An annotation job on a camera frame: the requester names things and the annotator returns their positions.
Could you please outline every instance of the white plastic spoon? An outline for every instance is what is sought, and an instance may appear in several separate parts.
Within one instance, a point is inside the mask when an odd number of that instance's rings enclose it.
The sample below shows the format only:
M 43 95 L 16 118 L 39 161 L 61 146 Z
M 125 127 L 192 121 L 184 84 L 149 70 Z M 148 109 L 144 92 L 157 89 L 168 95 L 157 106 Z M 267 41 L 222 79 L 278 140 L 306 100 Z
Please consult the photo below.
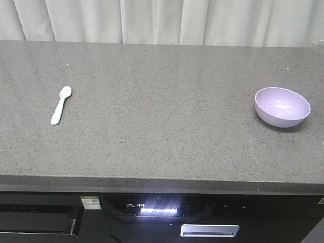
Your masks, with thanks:
M 64 101 L 66 98 L 70 97 L 72 94 L 72 89 L 70 86 L 65 86 L 61 92 L 60 92 L 60 102 L 57 105 L 54 114 L 52 116 L 51 119 L 51 124 L 52 125 L 57 125 L 60 122 L 61 119 L 61 115 L 62 115 L 62 110 L 63 110 L 63 105 L 64 105 Z

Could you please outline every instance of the dishwasher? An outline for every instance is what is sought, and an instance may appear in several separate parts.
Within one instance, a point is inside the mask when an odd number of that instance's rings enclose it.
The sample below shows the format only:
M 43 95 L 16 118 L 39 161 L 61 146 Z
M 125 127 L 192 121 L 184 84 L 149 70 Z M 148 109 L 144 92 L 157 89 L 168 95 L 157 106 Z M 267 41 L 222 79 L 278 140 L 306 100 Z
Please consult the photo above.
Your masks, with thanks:
M 101 194 L 113 243 L 299 243 L 323 196 Z
M 323 217 L 323 195 L 2 192 L 0 242 L 299 243 Z

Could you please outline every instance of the curtain fold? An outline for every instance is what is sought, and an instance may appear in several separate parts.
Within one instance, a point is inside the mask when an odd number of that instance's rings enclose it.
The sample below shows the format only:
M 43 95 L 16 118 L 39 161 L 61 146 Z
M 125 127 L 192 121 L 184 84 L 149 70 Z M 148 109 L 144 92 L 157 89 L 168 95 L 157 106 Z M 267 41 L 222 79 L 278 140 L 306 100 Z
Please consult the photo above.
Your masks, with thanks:
M 308 47 L 324 0 L 0 0 L 0 39 Z

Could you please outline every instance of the silver handle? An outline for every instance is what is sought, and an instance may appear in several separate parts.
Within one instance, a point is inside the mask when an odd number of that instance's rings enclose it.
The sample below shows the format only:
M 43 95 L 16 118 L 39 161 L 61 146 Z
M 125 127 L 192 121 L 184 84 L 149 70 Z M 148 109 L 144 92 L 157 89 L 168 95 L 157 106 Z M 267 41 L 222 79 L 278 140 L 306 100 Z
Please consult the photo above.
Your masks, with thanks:
M 183 237 L 230 237 L 236 236 L 238 225 L 183 224 L 180 236 Z

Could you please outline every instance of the purple bowl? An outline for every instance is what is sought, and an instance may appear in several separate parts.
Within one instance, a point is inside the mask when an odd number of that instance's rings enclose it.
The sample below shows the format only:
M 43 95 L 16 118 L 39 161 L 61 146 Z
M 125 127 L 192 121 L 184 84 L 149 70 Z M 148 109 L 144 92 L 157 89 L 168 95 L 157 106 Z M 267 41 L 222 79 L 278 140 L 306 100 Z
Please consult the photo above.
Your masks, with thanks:
M 308 101 L 294 91 L 268 87 L 255 95 L 255 110 L 266 123 L 290 128 L 301 123 L 311 111 Z

